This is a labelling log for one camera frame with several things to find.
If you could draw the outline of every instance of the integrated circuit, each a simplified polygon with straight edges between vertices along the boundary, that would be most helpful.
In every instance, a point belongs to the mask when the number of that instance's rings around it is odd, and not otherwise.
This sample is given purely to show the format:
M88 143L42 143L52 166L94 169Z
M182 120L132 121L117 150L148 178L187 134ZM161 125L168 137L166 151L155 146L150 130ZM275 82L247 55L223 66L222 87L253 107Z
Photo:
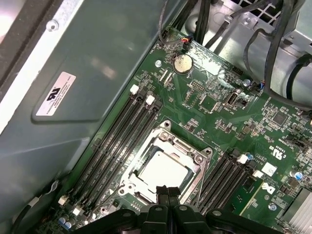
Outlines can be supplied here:
M273 117L273 121L279 125L279 126L282 126L284 124L284 122L286 121L287 119L287 115L284 114L283 112L277 112L276 115Z

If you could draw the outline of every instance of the chip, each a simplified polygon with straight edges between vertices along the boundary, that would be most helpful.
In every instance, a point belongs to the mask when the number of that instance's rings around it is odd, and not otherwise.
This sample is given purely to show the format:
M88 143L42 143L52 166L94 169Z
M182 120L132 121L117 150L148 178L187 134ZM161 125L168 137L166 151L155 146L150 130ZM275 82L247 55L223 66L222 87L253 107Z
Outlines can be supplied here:
M279 126L282 126L285 120L287 119L287 115L282 112L277 112L273 118L273 121L277 123Z
M290 178L290 179L288 180L288 184L289 184L290 186L292 186L292 187L297 187L297 186L299 185L299 182L298 182L296 179L294 179L294 178Z
M243 127L243 133L244 134L249 134L252 131L252 129L249 126L244 126Z

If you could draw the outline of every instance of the screw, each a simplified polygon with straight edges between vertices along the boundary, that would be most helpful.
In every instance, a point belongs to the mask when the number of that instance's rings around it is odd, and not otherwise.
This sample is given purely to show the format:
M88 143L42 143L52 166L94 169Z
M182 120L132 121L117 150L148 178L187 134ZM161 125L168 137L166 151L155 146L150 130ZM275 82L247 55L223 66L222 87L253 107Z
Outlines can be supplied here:
M186 206L180 206L179 209L182 211L185 211L185 210L187 210L187 207Z
M202 162L203 162L203 157L200 156L200 155L197 155L197 156L195 157L195 162L197 162L197 163L202 163Z
M222 213L220 211L213 211L213 215L215 216L221 216Z
M160 60L156 60L155 62L155 67L161 67L161 61Z
M159 138L160 138L161 140L167 140L168 137L169 137L169 134L168 134L168 133L161 133L160 136L159 136Z
M275 203L270 203L269 204L269 210L270 211L276 211L277 210L277 205Z
M49 32L56 31L59 29L59 23L55 19L52 19L49 22L47 22L46 29Z
M245 18L244 19L244 25L248 25L251 21L252 20L249 17Z
M245 87L249 87L250 85L251 85L251 81L250 81L250 79L244 79L243 80L243 85L245 86Z

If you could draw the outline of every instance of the wire bundle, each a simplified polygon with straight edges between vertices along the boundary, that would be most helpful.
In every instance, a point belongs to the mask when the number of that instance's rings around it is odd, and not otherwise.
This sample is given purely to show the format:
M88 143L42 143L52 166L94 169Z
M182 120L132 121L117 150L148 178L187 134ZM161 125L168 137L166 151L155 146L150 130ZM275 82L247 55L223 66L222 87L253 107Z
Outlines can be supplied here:
M197 20L196 30L194 33L194 40L202 44L206 34L211 0L202 0L200 4L200 11Z

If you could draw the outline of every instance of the motherboard logo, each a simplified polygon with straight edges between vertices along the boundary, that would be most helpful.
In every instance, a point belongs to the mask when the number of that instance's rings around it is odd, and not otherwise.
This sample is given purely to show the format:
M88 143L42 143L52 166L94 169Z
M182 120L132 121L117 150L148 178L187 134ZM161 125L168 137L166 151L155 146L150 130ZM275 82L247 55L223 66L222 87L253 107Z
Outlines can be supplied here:
M268 183L263 183L261 187L262 187L263 190L268 191L268 193L271 194L271 195L272 195L272 194L274 193L274 191L275 191L275 188L272 187L272 186L270 186Z
M283 158L286 158L285 150L278 146L270 146L270 150L272 150L273 157L277 158L278 160L282 160Z

